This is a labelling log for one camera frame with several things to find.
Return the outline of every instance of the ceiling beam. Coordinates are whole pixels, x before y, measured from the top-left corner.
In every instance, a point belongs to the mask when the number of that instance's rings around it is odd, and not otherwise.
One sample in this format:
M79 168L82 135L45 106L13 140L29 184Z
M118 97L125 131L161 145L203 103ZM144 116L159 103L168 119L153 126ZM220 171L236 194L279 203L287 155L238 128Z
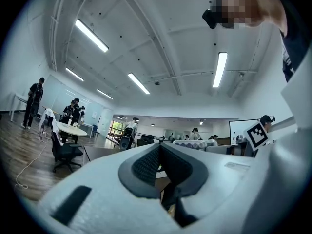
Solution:
M147 19L147 17L145 16L144 12L142 11L142 9L140 8L140 6L138 5L138 3L135 0L124 0L124 1L131 8L133 13L136 15L138 20L141 22L141 24L145 28L145 30L146 30L147 34L149 35L149 37L152 39L152 42L153 42L154 46L156 47L156 49L157 49L161 59L163 60L169 75L171 77L175 77L176 76L176 71L172 67L172 64L171 64L171 62L170 62L170 60L168 58L168 55L166 53L166 51L168 51L168 49L165 50L165 47L163 46L162 42L160 41L159 35L156 33L155 28L153 27L153 25ZM181 95L182 94L181 93L181 89L180 89L179 83L176 80L176 78L172 79L172 82L173 82L174 88L176 90L176 93L178 95Z

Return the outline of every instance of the fluorescent light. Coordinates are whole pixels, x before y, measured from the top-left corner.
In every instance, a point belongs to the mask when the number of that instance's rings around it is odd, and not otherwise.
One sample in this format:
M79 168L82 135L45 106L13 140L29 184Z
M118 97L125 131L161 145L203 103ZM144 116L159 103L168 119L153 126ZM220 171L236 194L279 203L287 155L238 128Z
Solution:
M75 25L104 53L106 53L108 47L80 19L77 19Z
M69 95L69 96L71 96L72 98L75 98L75 97L73 97L72 95L70 95L70 94L68 94L68 93L66 93L67 95Z
M70 92L69 90L67 90L67 89L65 89L66 91L68 91L69 93L72 93L74 96L75 96L75 94L73 93L73 92Z
M66 70L71 73L73 76L76 76L79 80L84 81L84 79L82 79L80 76L76 75L73 71L71 71L69 68L66 68Z
M228 53L221 53L221 52L219 53L218 66L216 68L214 84L213 84L214 88L217 88L220 85L227 58L228 58Z
M105 96L107 96L109 99L114 99L113 97L110 97L109 95L105 94L104 92L102 92L101 90L97 89L98 92L100 92L101 94L104 94Z
M84 100L84 101L86 101L86 102L88 102L88 103L90 103L91 104L91 102L89 102L88 100L86 100L86 99L82 99L82 100Z
M136 85L138 85L138 87L140 89L143 90L144 93L149 94L150 92L148 92L148 90L143 86L143 84L136 78L136 76L133 73L128 74L128 76L130 77L131 80L133 80L135 82Z

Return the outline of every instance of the black mesh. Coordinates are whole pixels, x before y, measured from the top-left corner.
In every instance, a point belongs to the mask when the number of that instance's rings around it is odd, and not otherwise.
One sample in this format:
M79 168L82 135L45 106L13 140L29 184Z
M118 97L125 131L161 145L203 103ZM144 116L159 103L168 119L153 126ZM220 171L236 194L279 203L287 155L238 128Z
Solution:
M158 149L149 152L132 165L133 174L145 183L155 186L156 172L159 168Z
M186 180L193 171L190 163L169 150L161 149L160 164L165 168L168 178L175 186Z

